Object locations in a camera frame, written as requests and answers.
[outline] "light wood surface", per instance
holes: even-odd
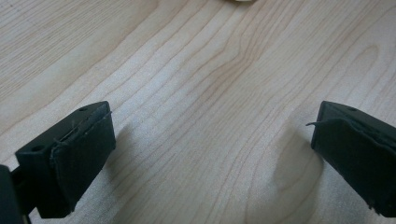
[[[117,149],[64,219],[396,223],[313,152],[323,100],[396,126],[394,0],[0,0],[0,162],[107,100]]]

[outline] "black plastic object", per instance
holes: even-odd
[[[396,217],[396,129],[356,108],[323,102],[311,147],[378,214]]]
[[[35,207],[43,218],[65,217],[74,211],[115,146],[108,102],[84,106],[16,152],[20,167],[12,172],[12,186],[7,167],[0,167],[1,190],[8,186],[4,192],[16,195],[21,218]],[[0,200],[2,205],[14,201]],[[18,212],[13,203],[8,210]]]

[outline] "wood grain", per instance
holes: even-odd
[[[115,150],[67,218],[396,223],[310,149],[321,101],[396,126],[393,0],[0,1],[0,162],[107,100]]]

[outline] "wooden table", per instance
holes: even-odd
[[[396,223],[310,148],[323,100],[396,126],[396,1],[0,1],[0,162],[109,101],[117,149],[60,220]]]

